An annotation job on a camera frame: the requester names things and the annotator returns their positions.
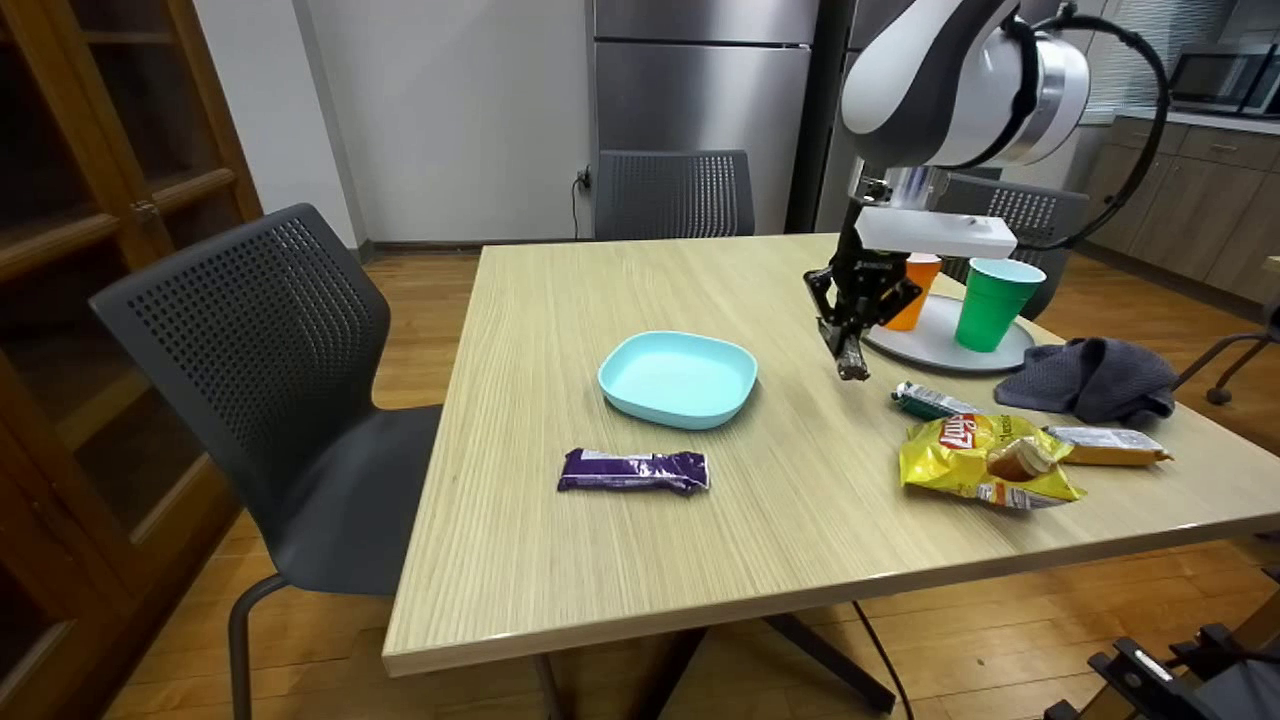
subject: black cloth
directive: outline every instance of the black cloth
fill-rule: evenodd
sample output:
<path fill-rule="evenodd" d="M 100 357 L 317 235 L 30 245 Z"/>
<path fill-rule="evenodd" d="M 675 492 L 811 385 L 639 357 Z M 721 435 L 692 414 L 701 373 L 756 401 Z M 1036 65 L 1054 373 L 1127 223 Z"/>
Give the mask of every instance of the black cloth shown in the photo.
<path fill-rule="evenodd" d="M 1156 422 L 1173 414 L 1173 366 L 1136 342 L 1071 340 L 1026 346 L 1017 377 L 995 385 L 995 401 L 1012 408 L 1071 410 L 1084 422 Z"/>

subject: yellow chip bag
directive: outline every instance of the yellow chip bag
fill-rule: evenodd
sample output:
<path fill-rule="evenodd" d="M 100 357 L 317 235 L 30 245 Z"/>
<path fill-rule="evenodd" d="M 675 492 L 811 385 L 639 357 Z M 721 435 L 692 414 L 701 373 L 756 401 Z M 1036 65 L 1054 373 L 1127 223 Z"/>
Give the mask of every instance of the yellow chip bag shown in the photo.
<path fill-rule="evenodd" d="M 1061 471 L 1066 441 L 1026 414 L 939 414 L 894 453 L 903 486 L 929 486 L 995 508 L 1071 505 L 1084 492 Z"/>

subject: floor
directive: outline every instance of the floor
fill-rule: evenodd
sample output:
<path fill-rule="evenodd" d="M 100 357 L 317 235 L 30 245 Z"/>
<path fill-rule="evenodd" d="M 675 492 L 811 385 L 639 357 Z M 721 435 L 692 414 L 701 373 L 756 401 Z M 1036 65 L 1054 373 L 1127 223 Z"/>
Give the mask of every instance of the floor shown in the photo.
<path fill-rule="evenodd" d="M 370 275 L 397 310 L 381 366 L 381 404 L 445 401 L 448 366 L 475 271 L 475 250 L 382 250 Z M 1061 334 L 1119 334 L 1184 366 L 1208 340 L 1252 326 L 1136 271 L 1074 257 L 1054 302 L 1038 317 Z M 1280 353 L 1262 353 L 1237 379 L 1228 408 L 1199 395 L 1211 373 L 1178 393 L 1184 404 L 1280 453 Z M 1150 651 L 1208 620 L 1237 623 L 1267 590 L 1258 543 L 1186 543 L 1145 554 L 1066 564 L 999 578 L 863 601 L 916 716 L 999 720 L 1038 716 L 1054 699 L 1084 702 L 1099 681 L 1087 657 L 1115 636 Z M 240 514 L 196 575 L 108 716 L 228 716 L 225 613 L 266 570 L 266 554 Z M 848 657 L 883 675 L 869 632 L 848 606 L 808 616 Z M 386 604 L 279 590 L 253 616 L 253 681 L 259 716 L 543 716 L 541 670 L 526 658 L 439 675 L 386 681 L 381 636 Z M 629 716 L 663 641 L 630 641 L 555 657 L 577 716 Z M 821 666 L 765 623 L 715 628 L 669 716 L 860 716 Z"/>

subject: chair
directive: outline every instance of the chair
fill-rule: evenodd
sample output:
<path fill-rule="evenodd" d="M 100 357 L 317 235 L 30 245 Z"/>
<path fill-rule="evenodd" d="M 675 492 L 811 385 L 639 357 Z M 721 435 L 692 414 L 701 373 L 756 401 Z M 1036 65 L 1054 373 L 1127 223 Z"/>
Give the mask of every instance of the chair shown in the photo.
<path fill-rule="evenodd" d="M 1199 353 L 1178 377 L 1173 388 L 1186 385 L 1204 364 L 1211 364 L 1223 346 L 1232 342 L 1252 342 L 1246 353 L 1238 353 L 1223 377 L 1216 377 L 1216 385 L 1204 393 L 1208 404 L 1232 404 L 1232 377 L 1254 359 L 1267 342 L 1280 342 L 1280 257 L 1267 257 L 1262 262 L 1262 275 L 1267 275 L 1267 302 L 1262 302 L 1262 326 L 1258 330 L 1245 330 L 1245 334 L 1223 334 L 1216 340 L 1208 353 Z"/>
<path fill-rule="evenodd" d="M 595 235 L 752 235 L 748 150 L 599 150 Z"/>
<path fill-rule="evenodd" d="M 1020 245 L 1012 257 L 1043 271 L 1043 284 L 1025 302 L 1025 317 L 1036 320 L 1054 295 L 1054 284 L 1064 278 L 1071 257 L 1071 248 L 1053 248 L 1053 238 L 1084 223 L 1087 194 L 948 170 L 939 186 L 932 186 L 929 207 L 1003 217 Z M 948 257 L 942 271 L 963 284 L 968 260 Z"/>
<path fill-rule="evenodd" d="M 221 462 L 276 570 L 228 616 L 253 716 L 247 613 L 276 588 L 386 596 L 439 408 L 370 408 L 386 302 L 317 207 L 284 207 L 95 292 L 91 310 Z"/>

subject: table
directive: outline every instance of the table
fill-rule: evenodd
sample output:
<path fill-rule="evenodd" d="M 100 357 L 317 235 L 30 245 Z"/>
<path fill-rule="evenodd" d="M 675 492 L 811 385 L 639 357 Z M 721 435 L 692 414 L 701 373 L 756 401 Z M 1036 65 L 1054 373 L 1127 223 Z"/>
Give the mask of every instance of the table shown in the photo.
<path fill-rule="evenodd" d="M 837 235 L 485 248 L 382 662 L 393 675 L 759 620 L 1280 520 L 1280 461 L 1174 408 L 1159 467 L 1071 467 L 1078 505 L 1036 514 L 903 492 L 894 379 L 995 408 L 869 346 L 844 385 L 802 267 Z M 723 334 L 759 388 L 721 431 L 617 414 L 595 364 L 639 326 Z M 555 492 L 568 449 L 707 455 L 707 496 Z"/>

